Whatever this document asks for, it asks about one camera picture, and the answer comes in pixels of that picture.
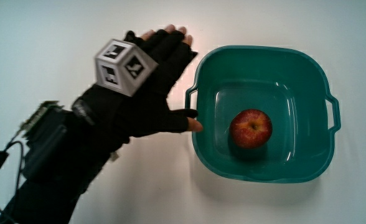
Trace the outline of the person's left hand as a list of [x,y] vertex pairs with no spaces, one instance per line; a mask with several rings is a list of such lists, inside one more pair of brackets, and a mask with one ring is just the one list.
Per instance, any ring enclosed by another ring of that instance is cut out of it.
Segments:
[[73,112],[90,125],[95,142],[127,144],[131,137],[159,132],[201,132],[196,110],[171,110],[167,104],[171,88],[197,55],[187,29],[170,24],[141,37],[129,31],[124,39],[145,51],[158,66],[132,97],[93,85],[77,98]]

